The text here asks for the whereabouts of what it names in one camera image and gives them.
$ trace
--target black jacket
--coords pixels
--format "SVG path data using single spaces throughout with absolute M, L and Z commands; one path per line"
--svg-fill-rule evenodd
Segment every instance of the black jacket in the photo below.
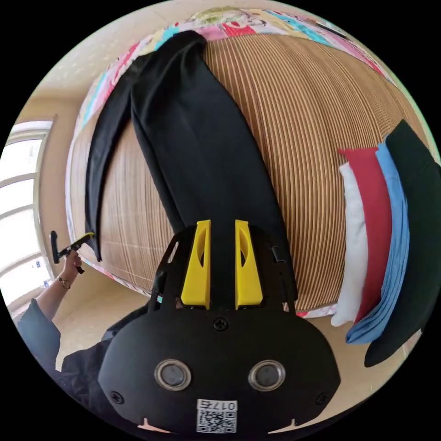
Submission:
M 66 356 L 61 371 L 55 368 L 60 350 L 60 331 L 45 317 L 35 300 L 31 301 L 28 310 L 18 322 L 17 329 L 43 369 L 69 396 L 107 423 L 134 435 L 147 437 L 148 430 L 138 429 L 134 423 L 116 413 L 98 383 L 101 363 L 112 337 L 124 325 L 146 311 L 145 306 L 133 311 L 109 328 L 96 345 Z

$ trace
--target colorful quilt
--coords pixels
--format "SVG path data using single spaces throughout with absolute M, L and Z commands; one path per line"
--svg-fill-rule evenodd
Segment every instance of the colorful quilt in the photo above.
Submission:
M 130 47 L 125 54 L 110 64 L 106 70 L 95 79 L 83 101 L 75 125 L 72 146 L 77 134 L 81 132 L 89 119 L 106 102 L 118 80 L 137 57 L 157 50 L 173 35 L 190 29 L 203 35 L 207 41 L 249 34 L 281 34 L 309 39 L 352 55 L 363 63 L 369 65 L 372 69 L 393 83 L 383 67 L 373 60 L 357 43 L 348 40 L 344 32 L 335 28 L 331 23 L 316 22 L 306 16 L 291 15 L 279 11 L 237 9 L 232 7 L 214 8 L 194 14 L 186 21 L 176 22 L 143 38 Z M 75 231 L 73 229 L 70 202 L 72 151 L 73 149 L 71 147 L 66 172 L 66 213 L 70 239 L 74 241 Z M 90 262 L 87 259 L 83 260 L 88 265 L 129 289 L 137 291 L 145 296 L 150 295 L 145 289 L 114 276 L 99 264 Z M 315 318 L 333 315 L 335 312 L 336 305 L 329 305 L 308 312 L 298 311 L 297 315 L 303 318 Z

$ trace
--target hand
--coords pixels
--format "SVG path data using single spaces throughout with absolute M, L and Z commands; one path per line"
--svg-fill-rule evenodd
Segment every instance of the hand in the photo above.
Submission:
M 60 274 L 60 277 L 72 285 L 78 276 L 78 266 L 81 266 L 81 259 L 76 251 L 71 251 L 69 255 L 66 256 L 64 268 Z

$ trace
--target window frame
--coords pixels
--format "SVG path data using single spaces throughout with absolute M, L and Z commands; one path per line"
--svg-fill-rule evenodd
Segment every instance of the window frame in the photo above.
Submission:
M 47 268 L 49 278 L 51 281 L 55 279 L 54 272 L 49 261 L 45 241 L 43 236 L 43 229 L 41 225 L 41 216 L 40 216 L 40 173 L 41 173 L 41 165 L 43 162 L 43 157 L 45 154 L 45 147 L 47 144 L 47 140 L 50 136 L 51 128 L 53 125 L 52 120 L 39 120 L 39 121 L 29 121 L 25 123 L 20 123 L 14 125 L 12 128 L 9 137 L 6 141 L 5 147 L 13 144 L 15 142 L 20 141 L 29 141 L 35 139 L 41 139 L 41 145 L 37 156 L 37 163 L 34 173 L 26 173 L 24 175 L 17 175 L 11 178 L 4 179 L 0 181 L 0 188 L 3 188 L 10 184 L 15 184 L 17 182 L 26 181 L 29 179 L 34 180 L 34 192 L 33 192 L 33 202 L 29 205 L 24 205 L 22 207 L 15 208 L 13 210 L 7 211 L 0 215 L 0 220 L 6 217 L 12 216 L 16 213 L 20 213 L 27 209 L 33 209 L 34 214 L 34 227 L 37 234 L 37 241 L 40 251 L 37 253 L 32 253 L 30 255 L 24 256 L 21 259 L 10 263 L 9 265 L 0 268 L 0 277 L 8 273 L 9 271 L 17 268 L 18 266 L 25 264 L 33 259 L 40 258 L 42 263 Z M 28 303 L 32 298 L 37 297 L 45 288 L 38 287 L 33 289 L 32 291 L 21 295 L 17 299 L 13 300 L 10 304 L 6 305 L 9 311 L 13 311 L 24 304 Z

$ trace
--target dark green folded cloth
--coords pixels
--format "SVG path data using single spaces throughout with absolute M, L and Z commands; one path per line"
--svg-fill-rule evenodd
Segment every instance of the dark green folded cloth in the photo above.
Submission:
M 441 176 L 439 166 L 406 121 L 385 141 L 407 199 L 410 244 L 406 274 L 381 336 L 366 353 L 381 363 L 427 323 L 441 290 Z

